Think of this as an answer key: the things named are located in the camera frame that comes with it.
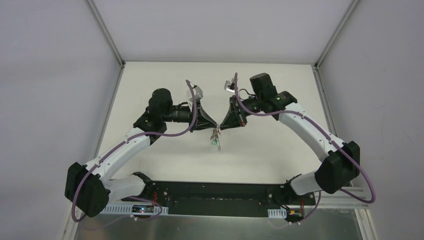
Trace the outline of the metal keyring carabiner plate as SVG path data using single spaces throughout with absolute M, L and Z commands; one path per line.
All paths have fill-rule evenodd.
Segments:
M 221 130 L 217 126 L 212 130 L 212 134 L 211 134 L 211 137 L 210 137 L 211 143 L 212 143 L 213 140 L 217 141 L 217 145 L 215 145 L 215 146 L 217 147 L 218 151 L 221 151 L 220 135 L 221 135 Z

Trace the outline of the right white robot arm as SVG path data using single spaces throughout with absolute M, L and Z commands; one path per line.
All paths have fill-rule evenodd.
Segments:
M 333 194 L 360 174 L 360 147 L 356 142 L 345 142 L 322 129 L 293 95 L 277 91 L 269 74 L 259 73 L 249 81 L 254 94 L 245 100 L 241 100 L 239 94 L 230 97 L 220 129 L 244 127 L 248 116 L 263 112 L 289 127 L 321 161 L 317 170 L 288 181 L 289 187 L 283 192 L 288 204 L 298 204 L 309 192 Z

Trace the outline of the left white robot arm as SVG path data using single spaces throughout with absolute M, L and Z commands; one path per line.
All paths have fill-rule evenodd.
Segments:
M 120 179 L 113 176 L 160 137 L 179 137 L 218 127 L 202 108 L 201 88 L 190 86 L 188 93 L 186 102 L 174 105 L 168 89 L 156 89 L 145 112 L 115 146 L 85 164 L 75 162 L 68 168 L 64 195 L 71 201 L 73 211 L 80 209 L 91 218 L 110 202 L 134 196 L 144 203 L 152 198 L 153 189 L 147 185 L 149 179 L 141 173 Z

